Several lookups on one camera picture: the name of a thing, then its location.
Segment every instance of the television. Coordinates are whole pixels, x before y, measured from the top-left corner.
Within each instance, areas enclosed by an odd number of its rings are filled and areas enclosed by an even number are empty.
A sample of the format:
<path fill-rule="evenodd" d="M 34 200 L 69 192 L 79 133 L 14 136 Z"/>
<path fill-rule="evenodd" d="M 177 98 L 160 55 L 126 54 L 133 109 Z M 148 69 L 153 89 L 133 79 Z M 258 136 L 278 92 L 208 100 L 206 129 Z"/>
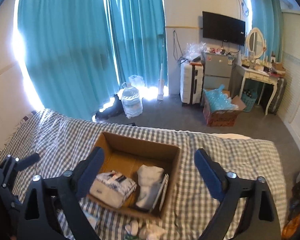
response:
<path fill-rule="evenodd" d="M 244 46 L 246 23 L 221 14 L 202 12 L 203 37 Z"/>

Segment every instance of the bed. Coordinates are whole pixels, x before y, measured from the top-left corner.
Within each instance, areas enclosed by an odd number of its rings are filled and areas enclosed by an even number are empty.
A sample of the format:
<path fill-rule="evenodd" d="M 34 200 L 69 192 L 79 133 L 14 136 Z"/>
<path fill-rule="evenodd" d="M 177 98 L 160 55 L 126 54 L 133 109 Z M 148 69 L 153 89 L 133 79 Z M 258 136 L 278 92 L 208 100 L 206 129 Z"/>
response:
<path fill-rule="evenodd" d="M 68 118 L 50 109 L 26 116 L 0 152 L 0 162 L 8 154 L 22 159 L 37 152 L 41 157 L 38 163 L 17 175 L 13 193 L 23 201 L 34 175 L 51 178 L 73 169 L 79 161 L 86 159 L 102 131 L 172 144 L 181 149 L 179 179 L 165 219 L 158 224 L 168 231 L 163 239 L 198 239 L 219 205 L 217 200 L 210 197 L 194 166 L 194 152 L 198 148 L 204 148 L 226 171 L 234 171 L 241 178 L 265 177 L 283 227 L 287 208 L 286 187 L 274 143 L 240 135 L 212 135 L 94 123 Z M 244 199 L 238 203 L 227 239 L 234 235 L 244 203 Z M 101 239 L 124 238 L 124 226 L 130 222 L 130 217 L 106 210 L 88 198 L 83 198 L 80 205 L 84 211 L 97 218 L 96 232 Z M 58 214 L 58 219 L 65 236 L 73 239 L 62 212 Z"/>

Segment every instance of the metal screw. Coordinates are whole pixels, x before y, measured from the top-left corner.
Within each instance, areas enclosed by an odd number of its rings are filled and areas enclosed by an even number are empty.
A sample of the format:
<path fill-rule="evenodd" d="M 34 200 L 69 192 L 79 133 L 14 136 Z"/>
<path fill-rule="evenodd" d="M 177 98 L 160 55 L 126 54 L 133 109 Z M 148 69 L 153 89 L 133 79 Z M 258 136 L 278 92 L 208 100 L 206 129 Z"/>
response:
<path fill-rule="evenodd" d="M 228 171 L 227 172 L 227 177 L 228 178 L 231 178 L 231 179 L 235 179 L 237 177 L 237 174 L 235 174 L 234 172 L 232 171 Z"/>
<path fill-rule="evenodd" d="M 38 181 L 40 179 L 41 179 L 40 175 L 34 175 L 33 178 L 32 178 L 33 181 Z"/>
<path fill-rule="evenodd" d="M 70 177 L 71 175 L 72 175 L 72 171 L 65 171 L 63 173 L 63 176 L 65 176 L 65 177 Z"/>
<path fill-rule="evenodd" d="M 266 182 L 266 179 L 264 177 L 259 177 L 258 178 L 258 181 L 261 182 L 261 183 L 265 183 Z"/>

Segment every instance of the gray floor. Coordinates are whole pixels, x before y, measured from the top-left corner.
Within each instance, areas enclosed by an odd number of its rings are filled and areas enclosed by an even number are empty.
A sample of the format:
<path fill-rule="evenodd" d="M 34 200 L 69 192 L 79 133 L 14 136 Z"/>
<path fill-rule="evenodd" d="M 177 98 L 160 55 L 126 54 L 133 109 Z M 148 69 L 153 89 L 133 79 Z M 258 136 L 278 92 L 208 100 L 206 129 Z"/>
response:
<path fill-rule="evenodd" d="M 179 96 L 165 97 L 163 101 L 143 99 L 143 113 L 128 119 L 124 114 L 112 117 L 106 122 L 154 127 L 173 130 L 189 130 L 203 133 L 237 133 L 255 139 L 273 141 L 280 154 L 287 183 L 287 196 L 300 171 L 300 151 L 281 119 L 273 114 L 264 115 L 261 106 L 254 106 L 250 113 L 239 114 L 233 127 L 207 127 L 202 108 L 181 106 Z"/>

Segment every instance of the white stick mop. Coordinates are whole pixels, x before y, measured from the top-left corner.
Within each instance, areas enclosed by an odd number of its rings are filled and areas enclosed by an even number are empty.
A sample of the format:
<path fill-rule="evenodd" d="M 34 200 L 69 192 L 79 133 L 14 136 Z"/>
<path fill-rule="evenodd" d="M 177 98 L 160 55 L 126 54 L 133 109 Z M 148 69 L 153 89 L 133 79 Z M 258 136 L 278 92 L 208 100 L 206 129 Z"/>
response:
<path fill-rule="evenodd" d="M 163 87 L 164 87 L 164 79 L 163 79 L 163 51 L 164 51 L 164 34 L 163 34 L 163 37 L 162 37 L 161 69 L 160 69 L 160 79 L 158 81 L 158 96 L 157 96 L 157 100 L 163 100 Z"/>

